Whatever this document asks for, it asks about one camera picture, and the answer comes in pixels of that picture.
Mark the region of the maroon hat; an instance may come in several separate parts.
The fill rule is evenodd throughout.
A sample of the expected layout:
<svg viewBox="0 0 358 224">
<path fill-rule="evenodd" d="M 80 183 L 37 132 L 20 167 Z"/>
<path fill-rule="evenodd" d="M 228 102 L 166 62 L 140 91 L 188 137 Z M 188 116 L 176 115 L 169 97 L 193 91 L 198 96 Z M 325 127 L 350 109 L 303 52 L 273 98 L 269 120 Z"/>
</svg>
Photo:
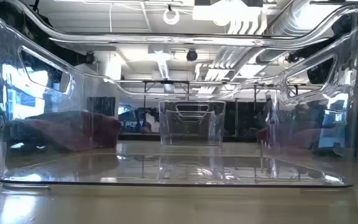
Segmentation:
<svg viewBox="0 0 358 224">
<path fill-rule="evenodd" d="M 116 147 L 120 129 L 120 122 L 112 116 L 89 111 L 64 111 L 8 121 L 4 137 L 80 152 Z"/>
<path fill-rule="evenodd" d="M 319 141 L 321 129 L 294 130 L 284 127 L 263 128 L 257 131 L 257 142 L 280 147 L 310 148 Z"/>
</svg>

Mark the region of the clear plastic bin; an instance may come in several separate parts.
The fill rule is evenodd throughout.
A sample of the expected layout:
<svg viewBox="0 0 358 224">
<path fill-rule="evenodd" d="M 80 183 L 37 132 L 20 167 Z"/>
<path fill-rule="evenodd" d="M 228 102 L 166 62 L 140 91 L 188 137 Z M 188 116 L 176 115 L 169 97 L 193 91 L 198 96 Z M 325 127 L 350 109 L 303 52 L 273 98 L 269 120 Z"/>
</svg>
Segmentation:
<svg viewBox="0 0 358 224">
<path fill-rule="evenodd" d="M 224 136 L 224 101 L 163 100 L 159 102 L 163 145 L 220 146 Z"/>
<path fill-rule="evenodd" d="M 174 187 L 352 186 L 358 145 L 358 3 L 342 5 L 299 37 L 69 34 L 41 22 L 37 24 L 56 44 L 75 52 L 86 47 L 102 51 L 146 47 L 161 59 L 169 47 L 289 53 L 332 37 L 331 27 L 342 16 L 351 17 L 350 32 L 282 72 L 248 78 L 286 81 L 291 84 L 291 96 L 300 95 L 302 100 L 286 103 L 276 91 L 266 88 L 240 92 L 237 98 L 224 101 L 224 136 L 220 146 L 163 145 L 159 124 L 157 133 L 120 130 L 116 147 L 80 152 L 64 151 L 50 144 L 12 141 L 4 137 L 4 127 L 8 121 L 44 113 L 88 111 L 86 102 L 91 96 L 115 97 L 112 117 L 118 121 L 120 105 L 156 107 L 159 112 L 159 102 L 167 99 L 116 96 L 112 92 L 113 81 L 117 80 L 70 65 L 0 19 L 0 182 Z M 326 81 L 311 84 L 307 70 L 330 59 L 333 63 Z M 257 131 L 270 127 L 321 129 L 321 133 L 319 141 L 307 149 L 257 142 Z"/>
</svg>

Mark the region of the background robot station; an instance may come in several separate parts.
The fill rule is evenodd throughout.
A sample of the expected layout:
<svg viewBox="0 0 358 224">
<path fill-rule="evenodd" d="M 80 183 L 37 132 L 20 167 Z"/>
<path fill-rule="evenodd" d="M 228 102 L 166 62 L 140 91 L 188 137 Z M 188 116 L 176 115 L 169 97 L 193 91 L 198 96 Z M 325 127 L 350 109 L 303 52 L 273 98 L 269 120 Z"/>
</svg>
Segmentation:
<svg viewBox="0 0 358 224">
<path fill-rule="evenodd" d="M 138 107 L 120 105 L 118 109 L 122 133 L 159 132 L 159 112 L 156 107 Z"/>
</svg>

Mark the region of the black background gantry frame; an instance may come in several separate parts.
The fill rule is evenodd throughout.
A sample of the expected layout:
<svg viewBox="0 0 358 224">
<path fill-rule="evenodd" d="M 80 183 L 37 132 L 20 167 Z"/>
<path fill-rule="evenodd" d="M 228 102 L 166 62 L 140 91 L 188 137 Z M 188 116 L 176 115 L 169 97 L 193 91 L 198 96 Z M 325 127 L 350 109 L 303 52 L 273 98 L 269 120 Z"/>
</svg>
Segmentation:
<svg viewBox="0 0 358 224">
<path fill-rule="evenodd" d="M 296 103 L 302 100 L 300 95 L 291 96 L 291 86 L 290 83 L 286 81 L 282 81 L 279 83 L 275 83 L 275 80 L 272 77 L 267 77 L 264 79 L 248 79 L 241 83 L 234 82 L 199 82 L 199 81 L 180 81 L 180 80 L 143 80 L 143 84 L 159 84 L 162 86 L 168 85 L 169 87 L 173 87 L 175 85 L 186 85 L 187 88 L 183 90 L 183 92 L 149 92 L 148 90 L 144 90 L 143 92 L 129 91 L 120 84 L 121 80 L 113 81 L 114 91 L 112 92 L 116 96 L 126 95 L 126 96 L 151 96 L 156 99 L 190 99 L 190 100 L 232 100 L 238 97 L 238 94 L 244 90 L 253 89 L 256 90 L 258 88 L 266 88 L 268 90 L 276 91 L 277 96 L 281 98 L 286 103 Z M 217 92 L 203 92 L 201 90 L 197 92 L 191 91 L 192 85 L 199 85 L 201 87 L 217 87 L 223 86 L 226 87 L 228 85 L 233 85 L 234 88 L 232 90 L 219 90 Z"/>
</svg>

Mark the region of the black wall screen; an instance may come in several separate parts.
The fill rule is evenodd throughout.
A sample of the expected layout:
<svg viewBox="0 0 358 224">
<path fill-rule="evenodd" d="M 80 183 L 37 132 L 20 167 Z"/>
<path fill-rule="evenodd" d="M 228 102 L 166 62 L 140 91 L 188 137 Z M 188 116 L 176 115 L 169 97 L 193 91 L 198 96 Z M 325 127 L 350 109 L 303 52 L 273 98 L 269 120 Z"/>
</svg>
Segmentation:
<svg viewBox="0 0 358 224">
<path fill-rule="evenodd" d="M 106 116 L 115 116 L 115 104 L 115 97 L 91 96 L 87 98 L 86 109 Z"/>
</svg>

